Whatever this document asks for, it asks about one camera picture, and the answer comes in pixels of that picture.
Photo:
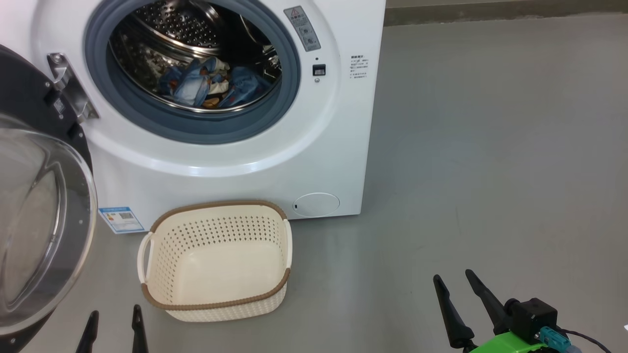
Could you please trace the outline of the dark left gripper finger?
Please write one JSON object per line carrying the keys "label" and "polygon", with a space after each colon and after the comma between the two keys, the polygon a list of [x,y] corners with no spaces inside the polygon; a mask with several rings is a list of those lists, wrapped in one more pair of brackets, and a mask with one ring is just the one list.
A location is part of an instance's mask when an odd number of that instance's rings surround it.
{"label": "dark left gripper finger", "polygon": [[138,304],[135,304],[133,307],[131,328],[134,332],[132,353],[148,353],[143,313]]}
{"label": "dark left gripper finger", "polygon": [[99,325],[99,311],[90,313],[84,331],[78,343],[76,353],[92,353],[93,344],[97,339]]}

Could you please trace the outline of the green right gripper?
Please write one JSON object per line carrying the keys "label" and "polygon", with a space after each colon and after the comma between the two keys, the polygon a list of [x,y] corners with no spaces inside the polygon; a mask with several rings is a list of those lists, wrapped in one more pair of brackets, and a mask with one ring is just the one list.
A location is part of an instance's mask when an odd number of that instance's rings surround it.
{"label": "green right gripper", "polygon": [[465,353],[571,353],[572,343],[558,331],[539,331],[528,343],[510,331],[511,317],[496,296],[485,286],[473,270],[465,270],[466,278],[481,299],[491,322],[495,337],[477,346],[473,343],[474,333],[464,324],[454,307],[447,286],[439,275],[433,276],[449,346]]}

